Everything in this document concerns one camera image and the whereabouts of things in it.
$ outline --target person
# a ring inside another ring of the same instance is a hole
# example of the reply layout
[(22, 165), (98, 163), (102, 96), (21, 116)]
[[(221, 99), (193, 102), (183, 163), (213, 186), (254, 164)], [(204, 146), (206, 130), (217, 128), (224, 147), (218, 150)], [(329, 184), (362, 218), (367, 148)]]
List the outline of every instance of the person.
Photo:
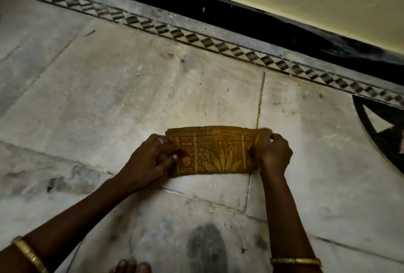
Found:
[[(167, 174), (178, 159), (178, 151), (179, 148), (168, 137), (151, 135), (116, 176), (45, 224), (13, 240), (0, 252), (0, 271), (55, 271), (116, 205)], [(272, 134), (259, 148), (250, 148), (249, 152), (260, 166), (274, 272), (321, 272), (321, 265), (311, 248), (284, 177), (292, 156), (288, 142), (281, 135)], [(121, 260), (110, 272), (151, 271), (149, 264), (136, 264), (134, 259), (130, 259)]]

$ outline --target decorative floor border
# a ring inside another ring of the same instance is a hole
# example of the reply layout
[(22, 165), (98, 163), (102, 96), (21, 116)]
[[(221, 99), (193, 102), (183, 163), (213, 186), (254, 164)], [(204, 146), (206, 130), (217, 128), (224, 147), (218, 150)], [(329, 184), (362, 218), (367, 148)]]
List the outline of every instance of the decorative floor border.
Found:
[(382, 103), (404, 108), (404, 95), (372, 84), (326, 72), (299, 62), (279, 58), (271, 54), (235, 45), (215, 37), (206, 36), (181, 27), (162, 23), (158, 20), (137, 15), (123, 9), (104, 5), (92, 0), (39, 0), (58, 7), (80, 12), (86, 15), (123, 24), (131, 28), (167, 37), (206, 51), (215, 52), (240, 61), (266, 67), (293, 77), (306, 79), (317, 84), (367, 97)]

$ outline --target gold bracelet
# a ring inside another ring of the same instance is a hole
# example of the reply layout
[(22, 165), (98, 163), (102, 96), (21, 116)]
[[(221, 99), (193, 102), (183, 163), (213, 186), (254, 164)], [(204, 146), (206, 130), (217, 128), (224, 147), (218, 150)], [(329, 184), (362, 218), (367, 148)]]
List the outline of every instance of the gold bracelet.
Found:
[(42, 260), (39, 259), (33, 249), (21, 238), (21, 236), (15, 237), (11, 242), (18, 247), (18, 249), (28, 258), (29, 261), (32, 262), (38, 271), (41, 273), (49, 273)]
[(310, 259), (310, 258), (271, 258), (270, 260), (271, 265), (276, 265), (276, 264), (289, 264), (289, 265), (316, 265), (316, 266), (322, 266), (321, 260), (316, 258), (316, 259)]

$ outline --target folded cloth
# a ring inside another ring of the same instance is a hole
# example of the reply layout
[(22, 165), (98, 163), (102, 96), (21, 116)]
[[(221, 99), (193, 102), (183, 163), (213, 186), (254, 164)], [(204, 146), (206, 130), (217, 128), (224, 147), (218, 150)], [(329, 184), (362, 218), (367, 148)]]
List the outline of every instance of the folded cloth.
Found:
[(232, 126), (169, 129), (166, 136), (181, 150), (170, 175), (252, 173), (256, 165), (248, 150), (252, 145), (265, 142), (271, 133), (268, 128)]

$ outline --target bare foot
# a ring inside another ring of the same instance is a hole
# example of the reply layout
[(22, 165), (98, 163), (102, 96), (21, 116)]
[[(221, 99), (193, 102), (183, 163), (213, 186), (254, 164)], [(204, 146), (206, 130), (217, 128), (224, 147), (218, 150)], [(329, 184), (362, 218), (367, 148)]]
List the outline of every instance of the bare foot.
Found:
[(152, 273), (152, 269), (148, 263), (137, 264), (134, 258), (130, 258), (119, 261), (118, 265), (111, 268), (109, 273)]

